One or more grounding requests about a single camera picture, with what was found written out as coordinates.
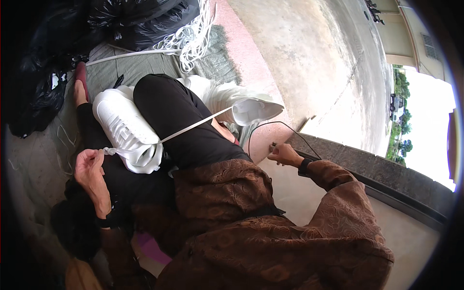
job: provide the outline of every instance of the leg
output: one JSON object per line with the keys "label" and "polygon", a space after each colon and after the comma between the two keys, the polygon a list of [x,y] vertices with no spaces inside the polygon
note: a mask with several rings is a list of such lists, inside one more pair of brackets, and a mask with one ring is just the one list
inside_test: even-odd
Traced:
{"label": "leg", "polygon": [[[92,104],[85,100],[82,82],[77,80],[75,101],[77,107],[77,125],[84,140],[84,147],[101,149],[112,147],[105,132],[93,116]],[[103,163],[105,182],[111,194],[114,209],[127,207],[135,203],[164,204],[175,209],[174,182],[166,172],[169,168],[161,168],[152,174],[136,174],[130,172],[118,155],[105,156]]]}
{"label": "leg", "polygon": [[[161,139],[211,115],[194,93],[166,75],[144,76],[135,86],[134,102]],[[224,138],[211,122],[168,140],[163,146],[180,169],[230,159],[251,161],[240,146]]]}

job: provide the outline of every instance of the brown patterned jacket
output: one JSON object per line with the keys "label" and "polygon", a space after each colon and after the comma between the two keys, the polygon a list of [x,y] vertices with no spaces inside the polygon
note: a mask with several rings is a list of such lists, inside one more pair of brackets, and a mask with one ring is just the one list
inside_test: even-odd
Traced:
{"label": "brown patterned jacket", "polygon": [[283,216],[241,218],[274,203],[270,178],[251,162],[175,172],[180,214],[153,205],[133,209],[139,229],[173,260],[150,285],[123,233],[102,230],[114,287],[382,289],[394,256],[364,184],[327,160],[311,162],[307,173],[327,194],[310,223],[296,226]]}

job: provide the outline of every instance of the sleeve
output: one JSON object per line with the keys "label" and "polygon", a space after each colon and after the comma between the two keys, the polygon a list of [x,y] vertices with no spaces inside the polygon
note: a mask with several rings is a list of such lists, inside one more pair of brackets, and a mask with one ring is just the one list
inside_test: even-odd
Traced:
{"label": "sleeve", "polygon": [[309,163],[306,175],[327,191],[307,227],[317,229],[323,238],[368,238],[385,243],[362,182],[328,160]]}
{"label": "sleeve", "polygon": [[106,254],[115,290],[153,289],[155,277],[144,271],[120,228],[100,229],[102,249]]}
{"label": "sleeve", "polygon": [[308,164],[306,174],[328,191],[305,226],[319,232],[322,243],[329,244],[326,259],[338,261],[326,268],[325,275],[340,289],[382,289],[394,255],[385,246],[364,184],[327,160]]}

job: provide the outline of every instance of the beige building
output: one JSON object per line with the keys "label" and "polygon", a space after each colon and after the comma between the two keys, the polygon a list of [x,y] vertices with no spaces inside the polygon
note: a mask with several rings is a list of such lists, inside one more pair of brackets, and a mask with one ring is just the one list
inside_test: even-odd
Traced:
{"label": "beige building", "polygon": [[445,60],[424,23],[404,0],[374,0],[385,25],[377,24],[390,64],[413,66],[418,72],[450,82]]}

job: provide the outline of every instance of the ground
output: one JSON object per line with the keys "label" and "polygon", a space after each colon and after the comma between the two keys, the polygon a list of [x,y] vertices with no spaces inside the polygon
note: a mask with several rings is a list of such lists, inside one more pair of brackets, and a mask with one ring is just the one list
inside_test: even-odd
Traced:
{"label": "ground", "polygon": [[295,129],[385,156],[392,73],[363,0],[228,0]]}

